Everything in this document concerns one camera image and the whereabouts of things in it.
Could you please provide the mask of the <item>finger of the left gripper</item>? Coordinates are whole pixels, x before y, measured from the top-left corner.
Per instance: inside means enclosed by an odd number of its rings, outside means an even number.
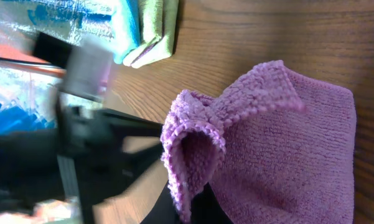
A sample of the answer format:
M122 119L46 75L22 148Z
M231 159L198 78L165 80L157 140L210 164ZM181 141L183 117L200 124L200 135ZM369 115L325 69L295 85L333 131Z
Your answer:
M159 137L162 124L112 109L96 110L93 114L93 137L118 139L127 136Z
M162 144L156 144L141 151L128 153L117 152L109 159L110 180L105 190L105 198L114 197L126 191L137 181L163 151Z

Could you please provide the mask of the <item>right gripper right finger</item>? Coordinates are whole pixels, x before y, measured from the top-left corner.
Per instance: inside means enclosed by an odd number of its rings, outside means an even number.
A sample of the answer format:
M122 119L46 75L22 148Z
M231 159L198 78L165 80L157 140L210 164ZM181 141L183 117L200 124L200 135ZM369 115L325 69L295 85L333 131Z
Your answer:
M191 215L192 224L233 224L217 202L209 184L193 198Z

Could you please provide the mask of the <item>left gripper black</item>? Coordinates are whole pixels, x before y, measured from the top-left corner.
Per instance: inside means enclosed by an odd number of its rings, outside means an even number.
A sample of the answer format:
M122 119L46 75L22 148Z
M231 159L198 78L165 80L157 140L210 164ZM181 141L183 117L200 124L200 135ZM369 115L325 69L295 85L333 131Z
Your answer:
M58 126L0 135L0 213L30 214L47 199L76 197L83 215L124 187L114 162L121 154L124 113L57 107Z

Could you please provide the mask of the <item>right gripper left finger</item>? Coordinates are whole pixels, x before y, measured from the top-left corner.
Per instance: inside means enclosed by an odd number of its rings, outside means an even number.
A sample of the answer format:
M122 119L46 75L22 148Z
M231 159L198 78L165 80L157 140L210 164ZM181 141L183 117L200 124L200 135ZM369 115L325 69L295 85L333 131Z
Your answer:
M152 210L140 224L181 224L178 213L175 210L171 193L165 184Z

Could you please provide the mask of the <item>purple microfibre cloth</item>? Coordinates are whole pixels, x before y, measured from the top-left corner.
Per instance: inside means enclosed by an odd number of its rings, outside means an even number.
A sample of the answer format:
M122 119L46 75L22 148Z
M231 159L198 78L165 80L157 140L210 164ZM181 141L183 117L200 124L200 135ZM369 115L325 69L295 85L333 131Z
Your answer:
M350 90L280 60L217 98L182 91L161 134L181 221L209 185L233 223L352 223L356 122Z

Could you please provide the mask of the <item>purple folded cloth in stack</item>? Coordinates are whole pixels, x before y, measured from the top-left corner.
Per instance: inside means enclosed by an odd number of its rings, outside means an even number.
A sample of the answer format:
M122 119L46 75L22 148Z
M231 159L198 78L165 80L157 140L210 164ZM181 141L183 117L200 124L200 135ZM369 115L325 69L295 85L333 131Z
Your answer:
M142 58L144 55L146 55L152 48L154 48L156 45L155 44L152 44L148 47L146 47L134 60L133 60L133 63L136 63L140 58Z

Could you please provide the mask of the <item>lower green folded cloth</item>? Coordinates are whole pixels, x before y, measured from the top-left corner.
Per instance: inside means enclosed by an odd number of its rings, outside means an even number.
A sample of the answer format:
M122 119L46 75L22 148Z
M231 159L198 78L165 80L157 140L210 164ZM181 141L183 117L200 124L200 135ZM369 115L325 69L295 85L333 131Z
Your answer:
M177 21L179 0L165 0L162 24L162 38L146 55L136 63L133 68L140 68L144 65L169 58L173 53L175 39L175 25Z

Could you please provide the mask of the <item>green folded cloth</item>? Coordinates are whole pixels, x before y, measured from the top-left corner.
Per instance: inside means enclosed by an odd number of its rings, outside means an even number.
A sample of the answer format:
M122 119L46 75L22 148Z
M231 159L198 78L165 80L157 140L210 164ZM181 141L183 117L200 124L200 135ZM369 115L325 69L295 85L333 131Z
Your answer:
M169 58L173 53L175 39L175 25L177 21L179 0L165 0L162 24L162 38L146 55L136 63L133 68L140 68L144 65Z
M139 0L140 44L124 58L123 64L131 67L133 60L148 46L162 38L163 0Z

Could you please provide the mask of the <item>blue folded cloth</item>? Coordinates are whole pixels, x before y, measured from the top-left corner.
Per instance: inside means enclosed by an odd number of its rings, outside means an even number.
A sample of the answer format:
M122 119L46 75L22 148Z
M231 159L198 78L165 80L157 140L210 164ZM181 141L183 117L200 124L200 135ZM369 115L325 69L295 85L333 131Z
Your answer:
M27 1L27 16L35 27L51 29L50 35L65 51L80 45L84 35L101 38L113 52L113 61L140 45L137 1Z

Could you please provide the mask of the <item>upper green folded cloth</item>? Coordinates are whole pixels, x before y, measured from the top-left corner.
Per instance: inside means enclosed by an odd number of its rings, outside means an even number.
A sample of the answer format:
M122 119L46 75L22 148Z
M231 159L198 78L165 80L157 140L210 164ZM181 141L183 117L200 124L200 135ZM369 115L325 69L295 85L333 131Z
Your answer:
M140 44L124 58L123 64L131 67L133 60L148 46L162 38L163 0L139 0Z

